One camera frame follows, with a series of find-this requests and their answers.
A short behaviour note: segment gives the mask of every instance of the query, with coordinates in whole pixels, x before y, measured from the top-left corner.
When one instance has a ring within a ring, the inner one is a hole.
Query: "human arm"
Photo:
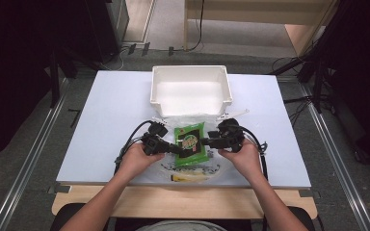
[[[102,230],[128,183],[162,158],[164,154],[146,156],[141,144],[133,144],[113,178],[61,230]]]
[[[306,230],[264,177],[260,167],[257,147],[252,142],[245,139],[243,147],[238,153],[225,150],[219,150],[219,153],[228,158],[251,184],[273,231]]]

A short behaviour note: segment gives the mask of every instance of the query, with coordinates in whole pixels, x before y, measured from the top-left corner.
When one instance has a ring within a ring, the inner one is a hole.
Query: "person's left arm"
[[[164,154],[146,156],[141,144],[133,144],[114,177],[61,230],[102,230],[128,183],[162,158]]]

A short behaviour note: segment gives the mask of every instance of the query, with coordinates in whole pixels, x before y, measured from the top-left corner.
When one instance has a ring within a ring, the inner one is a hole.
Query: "green package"
[[[203,138],[203,125],[202,122],[174,129],[175,143],[184,149],[191,150],[190,155],[184,158],[175,154],[176,166],[192,166],[209,161],[205,146],[200,144],[200,139]]]

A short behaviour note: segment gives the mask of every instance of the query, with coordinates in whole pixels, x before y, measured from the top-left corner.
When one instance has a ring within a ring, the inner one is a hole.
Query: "person's left hand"
[[[117,173],[121,173],[124,177],[127,177],[128,180],[131,180],[145,171],[152,163],[165,157],[164,153],[147,156],[143,148],[144,145],[142,143],[134,143],[128,148],[128,151],[122,157],[122,162]]]

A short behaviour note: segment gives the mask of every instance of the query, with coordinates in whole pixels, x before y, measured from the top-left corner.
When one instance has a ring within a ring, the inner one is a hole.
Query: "white tabletop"
[[[143,121],[159,116],[149,103],[151,72],[98,71],[79,119],[57,181],[63,184],[103,185],[113,176],[121,148]],[[282,102],[275,76],[228,74],[233,103],[227,112],[249,109],[236,117],[260,142],[266,142],[266,163],[274,188],[310,188],[308,174]],[[134,179],[137,185],[180,185],[155,177],[146,170]],[[231,167],[192,186],[247,187]]]

